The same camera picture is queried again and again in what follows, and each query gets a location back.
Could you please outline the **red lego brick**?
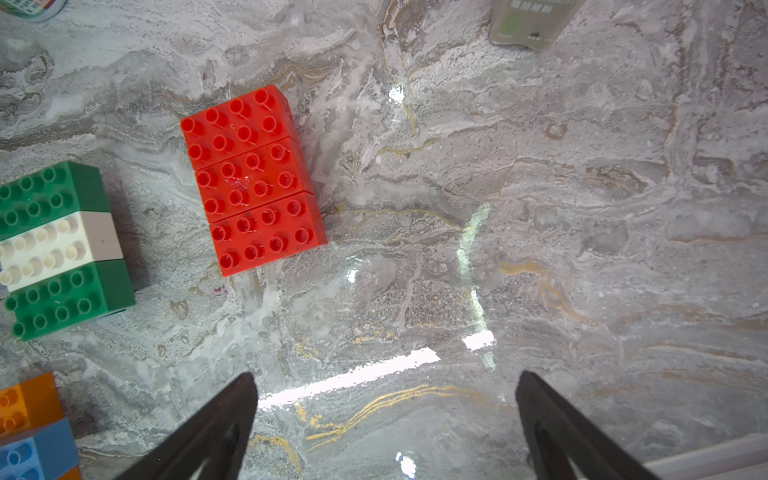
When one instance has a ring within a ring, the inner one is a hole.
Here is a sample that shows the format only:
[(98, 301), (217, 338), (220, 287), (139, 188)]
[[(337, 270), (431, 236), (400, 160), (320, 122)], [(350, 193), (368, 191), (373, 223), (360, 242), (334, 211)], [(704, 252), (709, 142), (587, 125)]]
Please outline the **red lego brick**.
[(204, 167), (195, 179), (211, 224), (295, 193), (314, 192), (302, 149), (289, 137)]
[(194, 170), (289, 137), (298, 141), (290, 105), (268, 85), (180, 122)]
[(308, 192), (217, 221), (210, 232), (225, 277), (327, 243), (315, 196)]

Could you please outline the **light blue small lego brick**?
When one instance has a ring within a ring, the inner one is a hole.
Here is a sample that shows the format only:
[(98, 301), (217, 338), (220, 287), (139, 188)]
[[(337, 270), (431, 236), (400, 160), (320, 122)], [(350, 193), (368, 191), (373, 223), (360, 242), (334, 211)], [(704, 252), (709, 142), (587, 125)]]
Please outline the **light blue small lego brick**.
[(2, 479), (59, 479), (78, 465), (68, 419), (1, 440)]

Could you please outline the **orange lego brick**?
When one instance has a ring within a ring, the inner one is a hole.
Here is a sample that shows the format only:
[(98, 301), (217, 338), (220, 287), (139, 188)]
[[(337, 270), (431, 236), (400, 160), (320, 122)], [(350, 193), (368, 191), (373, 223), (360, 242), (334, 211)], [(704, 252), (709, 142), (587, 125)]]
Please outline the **orange lego brick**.
[(82, 480), (81, 471), (78, 466), (75, 466), (59, 477), (58, 480)]
[(1, 390), (2, 438), (64, 418), (52, 372)]

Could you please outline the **green lego brick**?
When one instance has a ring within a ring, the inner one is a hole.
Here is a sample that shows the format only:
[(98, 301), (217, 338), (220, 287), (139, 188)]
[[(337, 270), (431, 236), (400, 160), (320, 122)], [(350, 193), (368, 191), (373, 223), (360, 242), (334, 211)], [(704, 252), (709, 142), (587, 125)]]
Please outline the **green lego brick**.
[(1, 185), (1, 240), (78, 211), (111, 212), (100, 171), (63, 161)]
[(29, 341), (136, 304), (126, 262), (95, 261), (12, 292), (12, 334)]

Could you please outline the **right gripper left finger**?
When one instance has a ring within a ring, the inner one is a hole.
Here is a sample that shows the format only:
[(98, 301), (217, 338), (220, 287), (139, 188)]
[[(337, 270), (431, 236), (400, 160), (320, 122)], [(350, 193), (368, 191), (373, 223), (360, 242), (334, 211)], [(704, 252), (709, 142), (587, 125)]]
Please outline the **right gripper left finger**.
[(236, 479), (258, 406), (249, 372), (237, 376), (120, 479)]

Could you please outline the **small green white-lid cup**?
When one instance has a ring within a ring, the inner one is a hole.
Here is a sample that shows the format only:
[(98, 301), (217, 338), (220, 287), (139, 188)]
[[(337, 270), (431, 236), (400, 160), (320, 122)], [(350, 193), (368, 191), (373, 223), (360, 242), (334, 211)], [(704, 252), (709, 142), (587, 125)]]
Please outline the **small green white-lid cup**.
[(3, 13), (33, 23), (53, 18), (66, 4), (67, 0), (0, 0)]

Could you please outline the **orange lego brick front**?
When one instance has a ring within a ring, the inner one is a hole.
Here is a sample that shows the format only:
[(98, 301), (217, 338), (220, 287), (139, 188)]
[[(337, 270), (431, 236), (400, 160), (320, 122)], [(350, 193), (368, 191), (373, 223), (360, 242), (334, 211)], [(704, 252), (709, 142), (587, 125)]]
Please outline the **orange lego brick front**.
[(58, 480), (82, 480), (81, 471), (78, 466), (75, 466), (59, 477)]

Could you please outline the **red lego brick front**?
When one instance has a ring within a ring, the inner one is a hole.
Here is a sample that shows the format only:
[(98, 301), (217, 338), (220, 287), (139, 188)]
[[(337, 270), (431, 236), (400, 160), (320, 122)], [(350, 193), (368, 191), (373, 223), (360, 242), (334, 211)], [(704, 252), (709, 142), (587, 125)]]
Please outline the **red lego brick front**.
[(210, 232), (225, 277), (327, 243), (315, 196), (308, 192), (217, 221)]

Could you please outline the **blue lego brick front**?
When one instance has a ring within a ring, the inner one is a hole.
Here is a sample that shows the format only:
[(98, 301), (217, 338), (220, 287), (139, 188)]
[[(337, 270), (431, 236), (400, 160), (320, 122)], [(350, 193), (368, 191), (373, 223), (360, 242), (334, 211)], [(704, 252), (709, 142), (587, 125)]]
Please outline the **blue lego brick front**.
[(125, 309), (125, 308), (124, 309), (120, 309), (120, 310), (115, 310), (115, 311), (109, 312), (109, 313), (107, 313), (107, 314), (105, 314), (105, 315), (103, 315), (103, 316), (101, 316), (99, 318), (107, 318), (107, 317), (112, 316), (112, 315), (117, 315), (117, 314), (123, 313), (126, 310), (127, 309)]

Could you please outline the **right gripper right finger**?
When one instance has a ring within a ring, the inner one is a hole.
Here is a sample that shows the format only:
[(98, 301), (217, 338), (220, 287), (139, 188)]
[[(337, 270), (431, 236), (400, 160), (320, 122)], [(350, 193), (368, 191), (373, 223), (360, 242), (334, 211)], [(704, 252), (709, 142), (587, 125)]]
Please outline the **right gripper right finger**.
[(656, 477), (536, 373), (521, 373), (516, 401), (539, 479)]

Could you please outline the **black-lid grey jar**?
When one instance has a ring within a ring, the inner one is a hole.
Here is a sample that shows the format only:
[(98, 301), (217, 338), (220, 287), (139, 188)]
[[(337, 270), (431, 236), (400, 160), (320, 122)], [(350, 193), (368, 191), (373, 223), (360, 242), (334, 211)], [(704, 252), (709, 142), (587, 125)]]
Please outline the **black-lid grey jar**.
[(573, 19), (585, 0), (495, 1), (490, 41), (495, 45), (519, 45), (546, 50)]

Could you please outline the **white lego brick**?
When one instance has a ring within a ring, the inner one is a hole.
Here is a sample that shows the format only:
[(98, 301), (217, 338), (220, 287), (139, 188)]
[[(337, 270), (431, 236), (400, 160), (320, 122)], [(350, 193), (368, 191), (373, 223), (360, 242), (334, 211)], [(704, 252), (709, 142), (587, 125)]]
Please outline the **white lego brick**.
[(13, 292), (94, 261), (121, 259), (113, 217), (78, 211), (1, 242), (1, 285)]

